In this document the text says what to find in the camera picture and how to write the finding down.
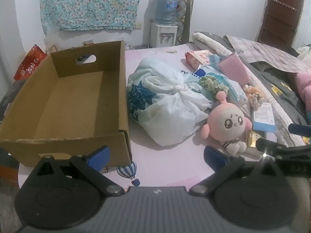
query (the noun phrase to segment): bottle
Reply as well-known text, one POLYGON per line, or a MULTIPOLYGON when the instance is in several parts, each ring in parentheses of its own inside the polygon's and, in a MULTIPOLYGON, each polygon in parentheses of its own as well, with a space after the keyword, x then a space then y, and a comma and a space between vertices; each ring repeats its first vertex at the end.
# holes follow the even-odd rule
POLYGON ((175 25, 178 0, 156 0, 155 22, 160 25, 175 25))

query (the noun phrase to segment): pink pillow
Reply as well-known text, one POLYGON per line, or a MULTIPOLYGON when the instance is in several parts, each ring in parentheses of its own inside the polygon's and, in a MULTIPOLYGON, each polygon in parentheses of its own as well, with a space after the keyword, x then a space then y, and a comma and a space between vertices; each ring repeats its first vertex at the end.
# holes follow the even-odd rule
POLYGON ((306 104, 306 111, 311 111, 311 74, 297 73, 295 81, 298 93, 306 104))

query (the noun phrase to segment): box handle hole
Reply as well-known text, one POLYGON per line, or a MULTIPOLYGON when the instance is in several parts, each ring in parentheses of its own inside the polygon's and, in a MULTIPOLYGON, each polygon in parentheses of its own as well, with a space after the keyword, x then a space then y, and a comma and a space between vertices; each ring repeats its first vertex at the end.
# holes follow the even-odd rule
POLYGON ((86 64, 86 63, 93 63, 96 61, 96 56, 95 55, 84 55, 81 57, 78 57, 76 59, 76 62, 78 65, 86 64))

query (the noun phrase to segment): plush toy antenna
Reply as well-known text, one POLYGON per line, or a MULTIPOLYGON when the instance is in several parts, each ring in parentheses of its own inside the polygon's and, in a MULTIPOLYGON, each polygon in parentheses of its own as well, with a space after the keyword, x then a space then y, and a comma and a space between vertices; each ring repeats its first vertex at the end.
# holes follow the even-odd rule
POLYGON ((220 91, 216 94, 216 99, 219 100, 221 104, 227 103, 226 97, 227 95, 224 91, 220 91))

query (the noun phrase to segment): white plastic bag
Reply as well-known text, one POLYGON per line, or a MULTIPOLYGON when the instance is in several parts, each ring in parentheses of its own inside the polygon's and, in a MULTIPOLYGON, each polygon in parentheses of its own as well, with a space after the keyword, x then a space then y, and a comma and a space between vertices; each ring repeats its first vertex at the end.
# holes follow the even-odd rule
POLYGON ((144 58, 128 78, 129 112, 161 146, 184 141, 207 119, 211 102, 192 74, 144 58))

